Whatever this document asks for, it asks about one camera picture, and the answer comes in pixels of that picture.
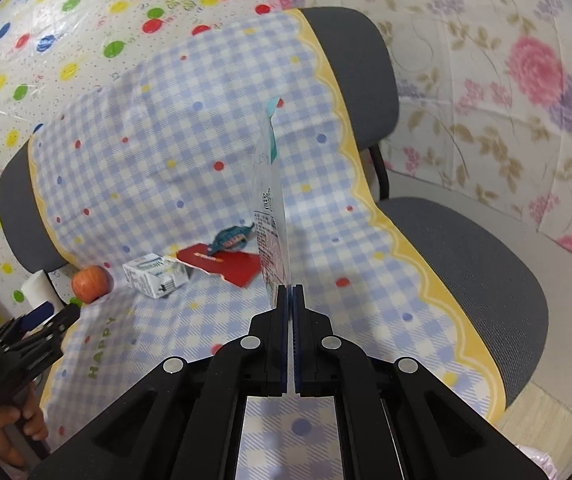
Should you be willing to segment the person's left hand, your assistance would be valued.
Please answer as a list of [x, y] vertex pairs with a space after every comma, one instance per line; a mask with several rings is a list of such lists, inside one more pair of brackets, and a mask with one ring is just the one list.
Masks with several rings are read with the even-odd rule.
[[5, 428], [14, 426], [21, 418], [25, 420], [23, 433], [30, 440], [44, 441], [48, 437], [49, 430], [45, 422], [45, 416], [39, 406], [32, 382], [28, 385], [28, 394], [25, 397], [22, 408], [16, 408], [13, 405], [0, 406], [0, 461], [16, 468], [23, 468], [26, 460], [10, 442]]

